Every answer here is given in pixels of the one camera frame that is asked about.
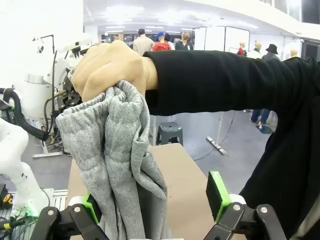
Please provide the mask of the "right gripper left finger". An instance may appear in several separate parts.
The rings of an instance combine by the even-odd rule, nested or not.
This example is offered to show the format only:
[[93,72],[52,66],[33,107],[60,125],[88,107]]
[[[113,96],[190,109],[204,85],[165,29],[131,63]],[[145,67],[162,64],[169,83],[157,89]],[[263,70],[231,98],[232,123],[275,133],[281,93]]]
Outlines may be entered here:
[[69,240],[82,236],[84,240],[104,240],[106,234],[99,226],[102,212],[90,193],[82,202],[60,211],[48,206],[41,210],[32,231],[31,240]]

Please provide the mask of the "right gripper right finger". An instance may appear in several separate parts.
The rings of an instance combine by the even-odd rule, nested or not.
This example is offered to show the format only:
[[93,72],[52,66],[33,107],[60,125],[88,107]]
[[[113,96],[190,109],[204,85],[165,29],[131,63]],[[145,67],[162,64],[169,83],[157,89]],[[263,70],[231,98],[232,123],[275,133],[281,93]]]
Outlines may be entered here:
[[215,221],[204,237],[206,240],[230,240],[235,234],[250,240],[286,239],[274,208],[269,204],[250,208],[232,200],[218,171],[208,172],[205,192]]

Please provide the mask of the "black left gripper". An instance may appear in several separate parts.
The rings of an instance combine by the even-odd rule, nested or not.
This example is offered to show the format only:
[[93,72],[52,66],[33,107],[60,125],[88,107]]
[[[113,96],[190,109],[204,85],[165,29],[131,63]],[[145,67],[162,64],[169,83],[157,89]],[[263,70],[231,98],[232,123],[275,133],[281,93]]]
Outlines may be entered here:
[[82,103],[82,98],[75,91],[70,79],[66,75],[62,82],[62,91],[56,98],[58,108],[70,108]]

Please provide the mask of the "person's right hand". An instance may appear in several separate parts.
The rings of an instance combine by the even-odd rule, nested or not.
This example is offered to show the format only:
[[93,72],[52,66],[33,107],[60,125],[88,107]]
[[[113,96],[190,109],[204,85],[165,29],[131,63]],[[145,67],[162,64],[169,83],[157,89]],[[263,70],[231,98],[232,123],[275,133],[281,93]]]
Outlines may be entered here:
[[131,83],[142,95],[158,88],[154,62],[116,40],[89,48],[75,67],[71,83],[82,101],[87,102],[122,80]]

